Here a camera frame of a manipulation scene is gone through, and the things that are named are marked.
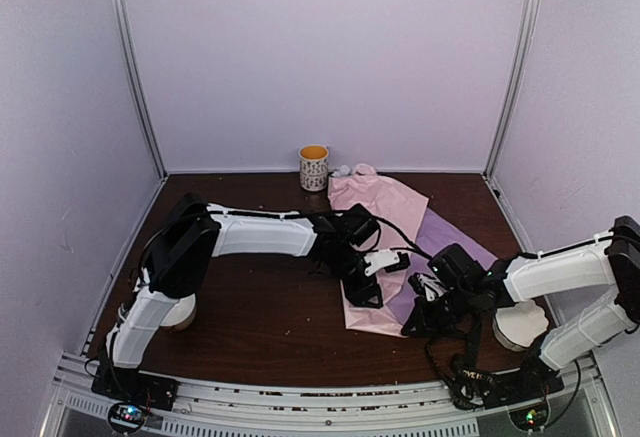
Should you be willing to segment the black lettered ribbon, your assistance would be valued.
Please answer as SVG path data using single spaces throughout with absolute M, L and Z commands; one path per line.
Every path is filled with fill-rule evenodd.
M 477 366 L 482 329 L 481 316 L 474 314 L 469 330 L 462 331 L 457 327 L 446 328 L 440 334 L 429 338 L 424 346 L 427 362 L 445 384 L 451 403 L 459 410 L 471 411 L 483 408 L 498 392 L 497 377 Z M 442 340 L 459 340 L 464 343 L 464 352 L 455 354 L 450 360 L 449 374 L 443 370 L 432 352 L 433 347 Z

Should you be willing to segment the pink fake flower stem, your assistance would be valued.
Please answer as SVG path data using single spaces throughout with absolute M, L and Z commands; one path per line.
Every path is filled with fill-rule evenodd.
M 352 174 L 354 176 L 375 176 L 377 171 L 369 164 L 359 163 L 354 166 Z

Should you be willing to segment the white fake flower stem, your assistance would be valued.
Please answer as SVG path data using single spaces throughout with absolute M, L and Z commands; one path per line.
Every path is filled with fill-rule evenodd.
M 332 176 L 334 178 L 348 177 L 351 175 L 352 175 L 352 169 L 347 165 L 340 166 L 332 173 Z

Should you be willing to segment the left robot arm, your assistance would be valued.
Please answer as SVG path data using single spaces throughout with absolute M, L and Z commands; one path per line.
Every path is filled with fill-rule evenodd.
M 137 406 L 172 408 L 176 381 L 143 377 L 139 366 L 169 313 L 200 289 L 214 257 L 310 257 L 341 281 L 352 305 L 381 307 L 376 273 L 400 259 L 391 250 L 361 250 L 379 231 L 376 218 L 361 205 L 338 212 L 263 212 L 208 204 L 195 193 L 183 196 L 144 247 L 133 295 L 120 306 L 99 350 L 93 392 Z

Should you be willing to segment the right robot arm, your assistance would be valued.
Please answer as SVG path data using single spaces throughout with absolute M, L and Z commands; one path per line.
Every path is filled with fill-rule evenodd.
M 542 399 L 562 389 L 559 372 L 570 362 L 639 326 L 639 225 L 629 216 L 591 239 L 549 252 L 520 253 L 485 269 L 457 243 L 428 266 L 444 286 L 434 300 L 417 295 L 402 327 L 405 337 L 465 342 L 466 352 L 440 372 L 454 405 L 462 410 Z M 598 300 L 579 315 L 534 338 L 518 370 L 502 375 L 476 366 L 484 313 L 547 294 L 604 285 Z

